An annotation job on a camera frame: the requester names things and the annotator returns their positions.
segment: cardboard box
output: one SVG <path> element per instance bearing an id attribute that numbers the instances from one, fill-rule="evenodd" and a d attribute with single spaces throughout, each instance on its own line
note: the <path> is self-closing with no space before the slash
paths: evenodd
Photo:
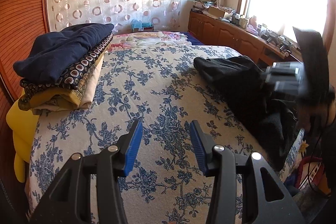
<path id="1" fill-rule="evenodd" d="M 134 32 L 154 32 L 154 27 L 134 28 Z"/>
<path id="2" fill-rule="evenodd" d="M 212 6 L 209 7 L 208 13 L 216 17 L 224 17 L 225 15 L 224 11 Z"/>

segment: floral pillowcase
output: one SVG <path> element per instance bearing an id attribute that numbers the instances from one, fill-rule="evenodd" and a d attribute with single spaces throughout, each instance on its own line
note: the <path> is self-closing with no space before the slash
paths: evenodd
<path id="1" fill-rule="evenodd" d="M 187 41 L 187 37 L 179 32 L 139 32 L 114 36 L 108 51 L 185 45 L 191 45 L 191 42 Z"/>

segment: folded beige fabric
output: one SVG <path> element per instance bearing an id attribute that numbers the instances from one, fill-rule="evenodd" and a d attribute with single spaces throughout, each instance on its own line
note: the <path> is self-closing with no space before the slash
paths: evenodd
<path id="1" fill-rule="evenodd" d="M 93 71 L 91 77 L 87 81 L 85 92 L 82 96 L 82 100 L 80 102 L 80 105 L 78 108 L 90 108 L 93 102 L 93 97 L 95 96 L 95 90 L 98 83 L 101 67 L 103 65 L 104 58 L 101 58 L 99 63 L 97 63 L 97 66 L 95 70 Z M 42 104 L 38 107 L 35 107 L 32 109 L 33 113 L 35 115 L 38 115 L 42 109 L 47 109 L 50 111 L 62 111 L 62 110 L 68 110 L 68 108 L 63 108 L 57 105 L 50 105 L 50 104 Z"/>

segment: wooden cabinet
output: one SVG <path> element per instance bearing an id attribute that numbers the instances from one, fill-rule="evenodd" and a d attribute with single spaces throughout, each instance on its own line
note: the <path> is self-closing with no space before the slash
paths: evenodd
<path id="1" fill-rule="evenodd" d="M 238 34 L 230 28 L 219 27 L 219 34 L 216 45 L 227 46 L 236 49 L 236 43 L 238 41 Z"/>
<path id="2" fill-rule="evenodd" d="M 246 30 L 203 14 L 190 12 L 188 32 L 205 45 L 227 46 L 237 50 L 258 63 L 262 60 L 267 65 L 283 60 L 285 55 L 278 48 L 267 44 Z"/>
<path id="3" fill-rule="evenodd" d="M 214 20 L 204 20 L 202 38 L 200 40 L 202 43 L 211 45 L 211 43 L 214 42 L 215 45 L 217 45 L 218 28 L 215 23 Z"/>
<path id="4" fill-rule="evenodd" d="M 251 37 L 246 37 L 243 35 L 239 39 L 236 50 L 240 54 L 246 55 L 249 58 L 251 58 L 251 60 L 254 63 L 257 63 L 259 60 L 260 54 L 263 51 L 263 44 L 260 43 L 260 41 L 258 41 L 254 37 L 251 38 Z"/>
<path id="5" fill-rule="evenodd" d="M 197 38 L 198 40 L 200 39 L 200 29 L 201 29 L 202 23 L 200 22 L 199 17 L 195 15 L 195 13 L 190 13 L 189 17 L 189 24 L 188 24 L 188 32 L 192 33 L 192 35 Z"/>

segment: cabinet door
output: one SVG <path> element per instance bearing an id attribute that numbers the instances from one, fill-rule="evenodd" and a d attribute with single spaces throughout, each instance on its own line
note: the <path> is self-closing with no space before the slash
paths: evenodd
<path id="1" fill-rule="evenodd" d="M 200 22 L 199 19 L 194 15 L 194 13 L 190 13 L 188 31 L 192 32 L 195 35 L 195 37 L 198 34 L 199 22 Z"/>
<path id="2" fill-rule="evenodd" d="M 218 37 L 218 28 L 216 26 L 215 20 L 203 20 L 203 32 L 200 41 L 205 45 L 216 45 Z"/>
<path id="3" fill-rule="evenodd" d="M 248 34 L 242 35 L 237 42 L 237 51 L 240 54 L 246 55 L 251 58 L 254 63 L 258 62 L 262 50 L 263 43 L 257 38 L 254 38 L 253 36 Z"/>
<path id="4" fill-rule="evenodd" d="M 226 28 L 226 26 L 219 27 L 217 45 L 227 46 L 227 47 L 235 49 L 237 40 L 238 40 L 238 35 L 234 32 L 233 27 L 231 26 L 228 26 L 228 28 Z"/>

